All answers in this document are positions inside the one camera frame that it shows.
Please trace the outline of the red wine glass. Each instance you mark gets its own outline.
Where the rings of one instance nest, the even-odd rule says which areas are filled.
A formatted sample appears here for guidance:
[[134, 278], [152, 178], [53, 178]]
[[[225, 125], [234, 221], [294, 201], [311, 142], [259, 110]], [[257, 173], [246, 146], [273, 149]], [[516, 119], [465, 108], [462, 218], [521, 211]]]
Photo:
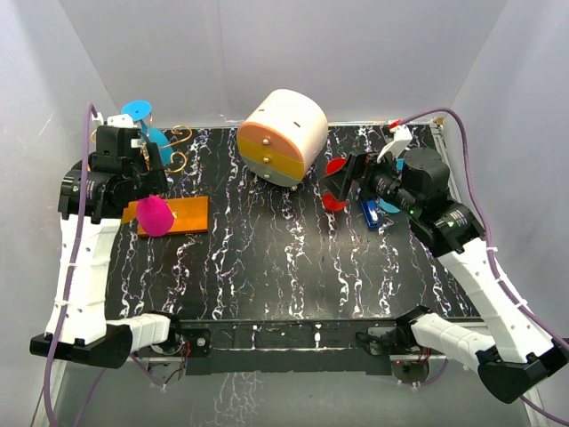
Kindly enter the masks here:
[[342, 194], [346, 182], [346, 171], [344, 169], [346, 162], [345, 157], [336, 157], [325, 168], [325, 177], [322, 183], [326, 192], [322, 196], [322, 203], [327, 211], [335, 213], [346, 207], [347, 202]]

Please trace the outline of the pink wine glass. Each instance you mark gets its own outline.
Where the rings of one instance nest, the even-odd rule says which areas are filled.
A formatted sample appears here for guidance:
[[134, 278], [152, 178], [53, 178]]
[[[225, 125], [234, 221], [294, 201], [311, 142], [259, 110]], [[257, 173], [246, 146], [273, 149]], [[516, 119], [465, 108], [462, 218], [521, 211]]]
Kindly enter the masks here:
[[158, 196], [149, 196], [140, 200], [135, 212], [141, 235], [162, 237], [174, 224], [174, 215], [170, 206]]

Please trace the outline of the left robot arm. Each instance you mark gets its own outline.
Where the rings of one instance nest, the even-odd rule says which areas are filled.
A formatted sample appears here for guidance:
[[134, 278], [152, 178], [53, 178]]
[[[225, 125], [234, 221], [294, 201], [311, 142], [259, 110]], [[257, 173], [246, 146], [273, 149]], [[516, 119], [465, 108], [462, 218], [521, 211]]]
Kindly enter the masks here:
[[140, 128], [104, 124], [87, 168], [77, 162], [63, 177], [58, 211], [62, 233], [60, 272], [52, 315], [29, 351], [77, 364], [117, 369], [134, 352], [155, 345], [178, 352], [184, 334], [172, 314], [151, 311], [108, 320], [108, 267], [124, 209], [167, 189], [158, 146], [141, 148]]

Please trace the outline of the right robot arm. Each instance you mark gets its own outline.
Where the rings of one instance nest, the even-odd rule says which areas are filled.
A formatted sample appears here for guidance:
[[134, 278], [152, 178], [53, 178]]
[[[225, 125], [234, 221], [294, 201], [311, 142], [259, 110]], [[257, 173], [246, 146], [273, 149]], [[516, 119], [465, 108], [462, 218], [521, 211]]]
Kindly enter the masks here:
[[409, 217], [413, 235], [427, 247], [467, 294], [487, 334], [447, 321], [417, 306], [396, 320], [393, 331], [364, 343], [409, 353], [432, 349], [477, 372], [486, 389], [510, 404], [568, 363], [567, 343], [546, 332], [499, 286], [488, 260], [485, 230], [476, 216], [454, 200], [450, 169], [433, 149], [411, 149], [397, 168], [392, 154], [352, 153], [342, 167], [321, 179], [337, 201], [352, 183], [360, 198], [380, 198]]

